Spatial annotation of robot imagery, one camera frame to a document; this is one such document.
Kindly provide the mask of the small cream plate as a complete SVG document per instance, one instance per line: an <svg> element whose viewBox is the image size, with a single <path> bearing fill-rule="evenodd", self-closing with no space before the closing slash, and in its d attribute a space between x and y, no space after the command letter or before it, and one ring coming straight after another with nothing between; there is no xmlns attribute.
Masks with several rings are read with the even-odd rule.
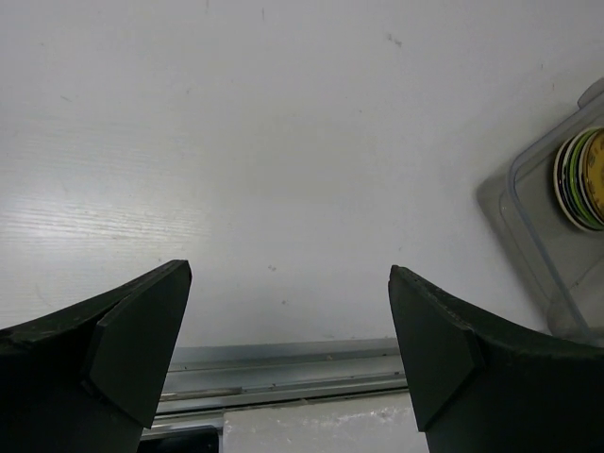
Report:
<svg viewBox="0 0 604 453"><path fill-rule="evenodd" d="M555 160L554 160L554 165L553 165L553 187L554 187L554 193L556 195L557 201L560 205L560 208L564 214L564 216L568 219L569 222L573 221L573 217L572 215L569 213L565 203L564 203L564 198L563 198L563 193L562 193L562 189L561 189L561 184L562 184L562 177L561 177L561 170L562 170L562 156L568 146L568 144L570 143L570 140L567 139L565 142L563 142L560 146L560 148L557 151Z"/></svg>

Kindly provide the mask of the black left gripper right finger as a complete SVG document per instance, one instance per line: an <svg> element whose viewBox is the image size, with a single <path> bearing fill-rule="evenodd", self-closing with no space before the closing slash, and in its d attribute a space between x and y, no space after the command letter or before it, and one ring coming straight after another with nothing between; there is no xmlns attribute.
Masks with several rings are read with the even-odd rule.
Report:
<svg viewBox="0 0 604 453"><path fill-rule="evenodd" d="M599 452L603 351L521 327L394 266L389 300L432 452Z"/></svg>

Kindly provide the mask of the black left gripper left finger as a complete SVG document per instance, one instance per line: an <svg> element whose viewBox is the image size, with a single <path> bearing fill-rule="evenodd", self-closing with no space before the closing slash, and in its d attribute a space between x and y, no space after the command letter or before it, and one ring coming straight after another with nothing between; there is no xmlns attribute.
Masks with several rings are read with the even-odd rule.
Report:
<svg viewBox="0 0 604 453"><path fill-rule="evenodd" d="M1 331L4 452L134 452L192 284L186 260Z"/></svg>

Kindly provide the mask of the lime green plate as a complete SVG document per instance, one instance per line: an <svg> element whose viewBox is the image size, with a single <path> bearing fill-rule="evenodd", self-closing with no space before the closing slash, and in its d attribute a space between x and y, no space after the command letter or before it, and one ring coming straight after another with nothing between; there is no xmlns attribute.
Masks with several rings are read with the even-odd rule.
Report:
<svg viewBox="0 0 604 453"><path fill-rule="evenodd" d="M583 157L586 146L602 131L601 126L581 131L571 139L563 160L563 187L569 212L581 228L589 231L602 231L603 220L592 206L582 182Z"/></svg>

